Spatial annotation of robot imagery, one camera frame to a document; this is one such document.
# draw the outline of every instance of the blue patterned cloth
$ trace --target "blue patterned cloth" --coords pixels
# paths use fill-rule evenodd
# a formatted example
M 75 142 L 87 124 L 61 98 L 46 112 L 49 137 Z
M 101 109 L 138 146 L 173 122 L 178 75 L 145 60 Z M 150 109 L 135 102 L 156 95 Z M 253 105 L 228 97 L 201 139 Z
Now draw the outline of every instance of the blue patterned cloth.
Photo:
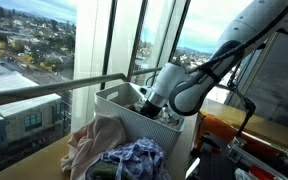
M 101 160 L 118 164 L 115 179 L 121 179 L 122 169 L 132 180 L 169 180 L 164 169 L 164 151 L 154 141 L 147 138 L 112 149 L 102 155 Z

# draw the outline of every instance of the pink cloth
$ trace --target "pink cloth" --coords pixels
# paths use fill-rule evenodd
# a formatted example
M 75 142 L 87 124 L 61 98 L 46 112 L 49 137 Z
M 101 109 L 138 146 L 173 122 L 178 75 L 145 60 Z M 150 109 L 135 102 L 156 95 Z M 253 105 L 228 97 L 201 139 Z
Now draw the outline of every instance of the pink cloth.
M 83 179 L 88 167 L 101 155 L 126 143 L 126 135 L 116 116 L 96 115 L 93 121 L 73 134 L 69 154 L 61 159 L 62 171 L 71 170 L 71 179 Z

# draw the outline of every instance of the sky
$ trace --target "sky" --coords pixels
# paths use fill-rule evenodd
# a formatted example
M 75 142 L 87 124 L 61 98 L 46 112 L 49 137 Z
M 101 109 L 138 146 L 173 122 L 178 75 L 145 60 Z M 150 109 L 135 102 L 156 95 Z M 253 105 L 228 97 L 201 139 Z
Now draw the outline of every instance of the sky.
M 78 0 L 0 0 L 0 6 L 22 10 L 58 21 L 76 23 Z M 143 25 L 142 40 L 154 44 L 158 33 L 165 25 L 173 0 L 150 0 Z M 192 0 L 179 47 L 188 47 L 213 53 L 216 42 L 226 26 L 252 0 Z

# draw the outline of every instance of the laundry basket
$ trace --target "laundry basket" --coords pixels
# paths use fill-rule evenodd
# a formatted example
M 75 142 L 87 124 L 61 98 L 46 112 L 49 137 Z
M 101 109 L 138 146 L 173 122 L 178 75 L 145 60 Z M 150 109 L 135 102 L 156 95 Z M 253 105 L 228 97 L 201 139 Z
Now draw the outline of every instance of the laundry basket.
M 129 141 L 143 137 L 153 139 L 168 157 L 184 130 L 185 121 L 177 130 L 123 107 L 143 97 L 139 88 L 133 83 L 123 83 L 95 93 L 95 112 L 119 116 Z

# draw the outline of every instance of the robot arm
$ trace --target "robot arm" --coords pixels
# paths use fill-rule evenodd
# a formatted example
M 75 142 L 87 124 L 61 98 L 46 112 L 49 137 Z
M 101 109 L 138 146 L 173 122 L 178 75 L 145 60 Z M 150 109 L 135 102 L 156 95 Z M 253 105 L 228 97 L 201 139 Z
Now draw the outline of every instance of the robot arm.
M 141 113 L 153 118 L 166 103 L 182 116 L 197 113 L 207 93 L 276 31 L 288 33 L 288 0 L 254 0 L 226 28 L 218 50 L 194 76 L 185 67 L 167 63 Z

